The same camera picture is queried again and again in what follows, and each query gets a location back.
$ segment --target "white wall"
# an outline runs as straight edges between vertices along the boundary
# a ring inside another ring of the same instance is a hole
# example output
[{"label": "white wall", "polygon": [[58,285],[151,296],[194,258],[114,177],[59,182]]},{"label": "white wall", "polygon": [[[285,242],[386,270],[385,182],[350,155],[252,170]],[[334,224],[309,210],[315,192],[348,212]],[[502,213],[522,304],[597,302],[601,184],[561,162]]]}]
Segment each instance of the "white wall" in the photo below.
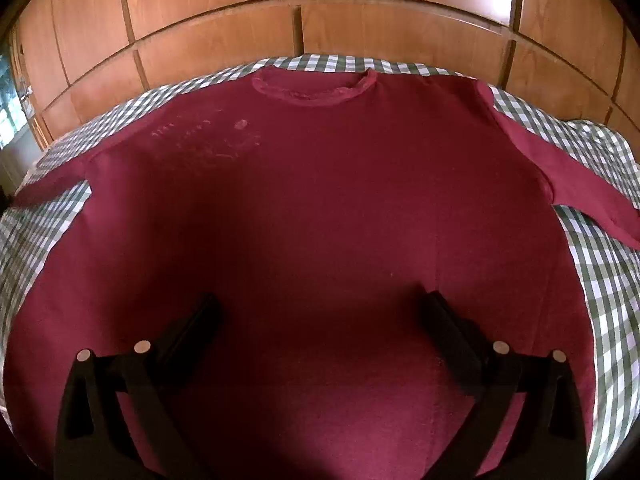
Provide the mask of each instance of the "white wall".
[{"label": "white wall", "polygon": [[27,170],[41,154],[28,124],[0,150],[0,186],[5,194],[15,192]]}]

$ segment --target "metal pin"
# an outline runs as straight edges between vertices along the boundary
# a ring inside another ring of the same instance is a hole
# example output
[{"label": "metal pin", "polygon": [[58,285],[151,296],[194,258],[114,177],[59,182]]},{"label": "metal pin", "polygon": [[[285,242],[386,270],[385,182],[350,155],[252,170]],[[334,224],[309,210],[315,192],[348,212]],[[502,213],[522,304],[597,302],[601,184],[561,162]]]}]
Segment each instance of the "metal pin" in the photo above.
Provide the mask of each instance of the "metal pin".
[{"label": "metal pin", "polygon": [[494,342],[494,352],[501,355],[507,355],[511,349],[504,341]]},{"label": "metal pin", "polygon": [[80,361],[81,363],[87,361],[89,359],[89,357],[91,357],[91,350],[88,349],[84,349],[78,352],[78,355],[76,356],[76,359],[78,359],[78,361]]},{"label": "metal pin", "polygon": [[559,363],[564,363],[566,361],[566,354],[562,350],[554,350],[551,355]]},{"label": "metal pin", "polygon": [[133,349],[136,354],[146,354],[151,350],[151,343],[146,339],[143,339],[142,341],[138,341]]}]

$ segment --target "bed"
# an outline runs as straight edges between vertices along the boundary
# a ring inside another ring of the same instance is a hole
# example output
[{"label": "bed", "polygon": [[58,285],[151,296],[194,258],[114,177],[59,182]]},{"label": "bed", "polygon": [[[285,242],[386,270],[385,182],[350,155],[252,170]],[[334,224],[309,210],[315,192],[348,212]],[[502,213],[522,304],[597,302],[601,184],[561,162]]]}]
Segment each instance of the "bed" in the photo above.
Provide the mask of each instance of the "bed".
[{"label": "bed", "polygon": [[[362,72],[373,68],[384,73],[461,76],[423,64],[350,56],[306,54],[295,58],[263,59],[179,84],[161,86],[116,106],[57,140],[28,173],[23,185],[37,181],[178,94],[243,77],[266,65],[316,72]],[[628,197],[635,208],[640,208],[640,174],[622,136],[591,121],[559,121],[503,90],[491,88],[494,106],[499,112],[568,152]],[[11,208],[2,216],[0,371],[13,318],[46,264],[47,255],[81,213],[91,192],[88,183],[83,182],[43,206]],[[577,210],[556,206],[555,211],[584,289],[593,328],[596,402],[588,476],[594,478],[622,443],[640,410],[637,350],[640,260],[636,251],[613,240]],[[1,388],[0,411],[10,422]]]}]

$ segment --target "gingham fabric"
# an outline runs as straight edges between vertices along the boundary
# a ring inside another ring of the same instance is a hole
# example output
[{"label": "gingham fabric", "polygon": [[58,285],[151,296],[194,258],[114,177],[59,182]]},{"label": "gingham fabric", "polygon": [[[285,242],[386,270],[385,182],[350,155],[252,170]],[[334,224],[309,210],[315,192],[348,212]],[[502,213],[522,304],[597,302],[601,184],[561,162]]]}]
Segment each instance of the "gingham fabric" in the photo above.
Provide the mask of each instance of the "gingham fabric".
[{"label": "gingham fabric", "polygon": [[[180,84],[167,85],[115,107],[55,142],[30,172],[34,182],[105,137],[158,108],[175,95],[245,76],[265,65],[289,70],[460,75],[423,64],[393,63],[371,58],[306,54],[296,58],[263,59]],[[495,107],[534,134],[554,143],[613,184],[640,208],[640,180],[628,144],[619,134],[591,121],[562,122],[521,99],[492,87]],[[29,210],[9,209],[0,221],[0,372],[12,319],[84,201],[91,195],[85,182],[57,200]],[[588,455],[588,478],[596,476],[618,448],[636,419],[640,404],[638,298],[640,260],[579,211],[555,208],[566,233],[575,267],[584,288],[594,334],[596,404]],[[0,381],[0,411],[6,417]]]}]

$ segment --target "window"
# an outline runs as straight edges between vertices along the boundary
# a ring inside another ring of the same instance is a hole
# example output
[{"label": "window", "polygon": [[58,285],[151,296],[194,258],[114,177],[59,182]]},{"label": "window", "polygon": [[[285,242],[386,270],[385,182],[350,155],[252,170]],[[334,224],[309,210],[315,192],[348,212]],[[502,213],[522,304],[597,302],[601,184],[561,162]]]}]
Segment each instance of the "window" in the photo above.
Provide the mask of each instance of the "window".
[{"label": "window", "polygon": [[0,149],[6,146],[27,124],[20,99],[15,91],[8,57],[0,55]]}]

